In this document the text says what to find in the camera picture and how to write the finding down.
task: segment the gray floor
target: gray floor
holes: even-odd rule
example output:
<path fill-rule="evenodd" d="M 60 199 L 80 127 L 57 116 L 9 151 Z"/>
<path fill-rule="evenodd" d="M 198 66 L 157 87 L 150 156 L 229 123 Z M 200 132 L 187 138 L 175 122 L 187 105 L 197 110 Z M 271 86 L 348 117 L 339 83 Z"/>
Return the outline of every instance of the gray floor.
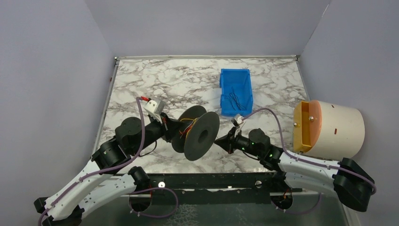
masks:
<path fill-rule="evenodd" d="M 317 201 L 316 195 L 294 196 L 292 211 L 311 208 Z M 154 206 L 146 212 L 163 215 L 173 206 Z M 166 219 L 138 217 L 129 213 L 128 198 L 121 197 L 97 209 L 83 220 L 81 226 L 345 226 L 348 225 L 342 206 L 336 198 L 323 197 L 319 207 L 305 215 L 289 215 L 269 205 L 223 204 L 223 205 L 181 205 L 176 214 Z"/>

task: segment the table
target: table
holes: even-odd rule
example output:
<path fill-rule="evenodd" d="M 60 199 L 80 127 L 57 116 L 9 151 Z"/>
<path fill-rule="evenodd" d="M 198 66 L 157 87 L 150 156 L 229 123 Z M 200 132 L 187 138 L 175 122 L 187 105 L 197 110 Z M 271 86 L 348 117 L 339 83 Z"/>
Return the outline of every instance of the table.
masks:
<path fill-rule="evenodd" d="M 231 129 L 230 117 L 221 116 L 219 105 L 222 68 L 249 69 L 254 97 L 253 109 L 267 106 L 273 109 L 283 129 L 288 149 L 292 149 L 293 111 L 306 100 L 306 92 L 294 58 L 202 58 L 202 59 L 122 59 L 120 60 L 97 147 L 114 136 L 114 130 L 131 116 L 139 117 L 137 96 L 158 97 L 167 102 L 164 112 L 177 119 L 187 108 L 202 105 L 220 115 L 217 137 Z M 271 143 L 281 146 L 278 127 L 268 112 L 259 112 L 246 120 L 243 135 L 261 128 Z M 152 150 L 150 145 L 142 153 Z M 231 173 L 266 172 L 258 161 L 236 151 L 229 155 L 217 145 L 199 160 L 189 161 L 183 153 L 173 150 L 170 143 L 158 140 L 156 150 L 137 158 L 122 169 L 142 166 L 147 173 Z"/>

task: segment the purple cable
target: purple cable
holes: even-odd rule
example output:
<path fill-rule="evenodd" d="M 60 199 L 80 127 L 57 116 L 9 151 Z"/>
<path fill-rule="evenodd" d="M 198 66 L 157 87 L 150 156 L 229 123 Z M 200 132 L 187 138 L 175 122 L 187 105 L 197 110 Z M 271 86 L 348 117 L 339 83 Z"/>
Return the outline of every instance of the purple cable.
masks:
<path fill-rule="evenodd" d="M 139 216 L 145 216 L 145 217 L 149 217 L 149 218 L 158 218 L 158 219 L 167 218 L 167 217 L 171 216 L 172 214 L 174 214 L 177 211 L 177 208 L 179 207 L 179 199 L 177 198 L 176 193 L 170 188 L 167 188 L 167 187 L 152 187 L 152 188 L 144 189 L 144 190 L 141 190 L 141 191 L 132 192 L 132 193 L 129 193 L 129 194 L 139 194 L 139 193 L 153 191 L 153 190 L 167 190 L 167 191 L 170 191 L 175 196 L 176 205 L 175 205 L 175 208 L 172 210 L 172 212 L 170 212 L 170 213 L 168 213 L 166 215 L 160 215 L 160 216 L 151 215 L 151 214 L 145 214 L 145 213 L 134 211 L 134 209 L 131 207 L 131 205 L 129 203 L 130 211 L 133 212 L 133 213 L 138 214 Z"/>
<path fill-rule="evenodd" d="M 133 158 L 131 158 L 129 161 L 127 161 L 124 164 L 118 165 L 118 166 L 114 166 L 114 167 L 110 167 L 110 168 L 106 168 L 106 169 L 102 169 L 102 170 L 98 170 L 98 171 L 94 171 L 91 173 L 88 173 L 82 177 L 79 178 L 79 181 L 82 182 L 84 179 L 91 177 L 93 175 L 96 174 L 100 174 L 100 173 L 106 173 L 112 170 L 119 170 L 129 164 L 131 164 L 140 154 L 140 152 L 143 149 L 144 146 L 144 138 L 145 138 L 145 124 L 144 124 L 144 115 L 143 115 L 143 111 L 141 109 L 141 104 L 140 104 L 140 100 L 141 97 L 136 97 L 136 102 L 137 102 L 137 106 L 138 106 L 138 111 L 140 113 L 140 119 L 141 119 L 141 142 L 140 142 L 140 147 L 138 148 L 137 153 L 133 156 Z M 59 202 L 70 190 L 72 190 L 76 185 L 78 184 L 78 182 L 74 182 L 73 184 L 71 184 L 71 186 L 69 186 L 67 189 L 65 189 L 64 192 L 62 192 L 55 200 L 54 202 L 51 203 L 51 206 L 54 206 L 55 204 L 57 204 L 57 202 Z M 38 220 L 38 226 L 41 226 L 41 222 L 44 218 L 44 216 L 46 215 L 46 213 L 50 211 L 50 209 L 45 209 L 44 212 L 40 215 L 40 218 Z"/>
<path fill-rule="evenodd" d="M 275 118 L 276 121 L 277 121 L 277 125 L 279 126 L 279 130 L 280 130 L 281 148 L 284 150 L 284 153 L 287 154 L 289 157 L 291 157 L 291 158 L 293 158 L 293 159 L 296 159 L 295 156 L 293 156 L 292 154 L 290 154 L 290 153 L 287 151 L 287 149 L 286 149 L 286 147 L 285 147 L 285 145 L 284 145 L 283 131 L 282 131 L 282 129 L 281 129 L 280 121 L 279 121 L 279 119 L 277 118 L 276 113 L 274 113 L 274 111 L 273 111 L 272 109 L 270 109 L 270 108 L 268 108 L 268 107 L 259 108 L 258 110 L 253 111 L 251 114 L 245 116 L 245 117 L 243 118 L 243 120 L 249 118 L 251 115 L 253 115 L 253 114 L 255 114 L 256 112 L 261 111 L 261 110 L 268 110 L 269 112 L 271 112 L 271 113 L 273 114 L 274 118 Z M 320 167 L 328 168 L 328 166 L 325 165 L 325 164 L 320 164 L 320 163 L 312 162 L 312 161 L 309 161 L 309 160 L 306 160 L 306 159 L 301 159 L 301 158 L 299 158 L 298 160 L 299 160 L 299 161 L 302 161 L 302 162 L 305 162 L 305 163 L 308 163 L 308 164 L 311 164 L 311 165 L 315 165 L 315 166 L 320 166 Z M 338 166 L 329 166 L 329 167 L 330 167 L 331 169 L 342 170 L 342 171 L 347 172 L 347 173 L 349 173 L 349 174 L 352 174 L 352 175 L 354 175 L 354 176 L 356 176 L 356 177 L 359 177 L 360 179 L 366 181 L 367 183 L 369 183 L 369 184 L 373 187 L 373 191 L 371 192 L 371 194 L 375 194 L 375 193 L 377 192 L 377 187 L 375 186 L 375 184 L 374 184 L 373 182 L 371 182 L 369 179 L 365 178 L 364 176 L 362 176 L 362 175 L 360 175 L 360 174 L 357 174 L 357 173 L 355 173 L 355 172 L 352 172 L 352 171 L 350 171 L 350 170 L 348 170 L 348 169 L 344 169 L 344 168 L 342 168 L 342 167 L 338 167 Z"/>
<path fill-rule="evenodd" d="M 289 211 L 289 210 L 286 210 L 286 211 L 284 212 L 283 209 L 278 208 L 278 207 L 276 206 L 276 204 L 274 204 L 274 203 L 272 202 L 272 204 L 273 204 L 275 207 L 277 207 L 278 210 L 280 210 L 280 211 L 282 211 L 282 212 L 284 212 L 284 213 L 287 213 L 287 214 L 292 214 L 292 215 L 302 215 L 302 214 L 310 213 L 310 212 L 312 212 L 313 210 L 315 210 L 316 207 L 318 207 L 320 203 L 321 203 L 321 194 L 320 194 L 320 193 L 319 193 L 319 199 L 317 200 L 317 203 L 316 203 L 312 208 L 310 208 L 309 210 L 305 210 L 305 211 L 302 211 L 302 212 L 291 212 L 291 211 Z"/>

